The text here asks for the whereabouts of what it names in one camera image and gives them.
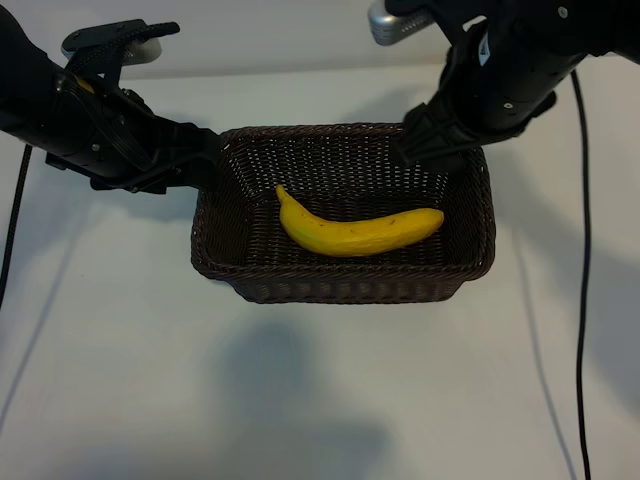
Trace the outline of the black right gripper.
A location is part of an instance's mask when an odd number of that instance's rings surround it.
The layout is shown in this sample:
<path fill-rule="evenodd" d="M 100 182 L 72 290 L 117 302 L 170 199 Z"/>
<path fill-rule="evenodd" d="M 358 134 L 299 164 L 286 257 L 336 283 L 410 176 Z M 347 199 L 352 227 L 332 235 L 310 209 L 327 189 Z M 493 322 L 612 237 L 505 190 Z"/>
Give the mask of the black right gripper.
<path fill-rule="evenodd" d="M 449 85 L 405 115 L 392 142 L 392 157 L 429 173 L 458 173 L 466 164 L 462 150 L 519 136 L 554 106 L 554 89 L 550 83 L 532 82 Z"/>

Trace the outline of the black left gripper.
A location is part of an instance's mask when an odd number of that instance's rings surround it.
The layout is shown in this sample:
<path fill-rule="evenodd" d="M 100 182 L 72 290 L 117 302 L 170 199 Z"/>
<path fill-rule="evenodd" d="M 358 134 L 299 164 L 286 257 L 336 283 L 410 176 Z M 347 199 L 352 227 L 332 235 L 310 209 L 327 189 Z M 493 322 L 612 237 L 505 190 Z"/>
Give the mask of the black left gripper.
<path fill-rule="evenodd" d="M 212 190 L 220 137 L 191 122 L 154 115 L 128 100 L 90 92 L 80 79 L 57 73 L 44 132 L 47 151 L 62 167 L 90 178 L 97 189 L 164 194 L 167 188 Z M 157 172 L 156 152 L 178 152 L 171 168 Z"/>

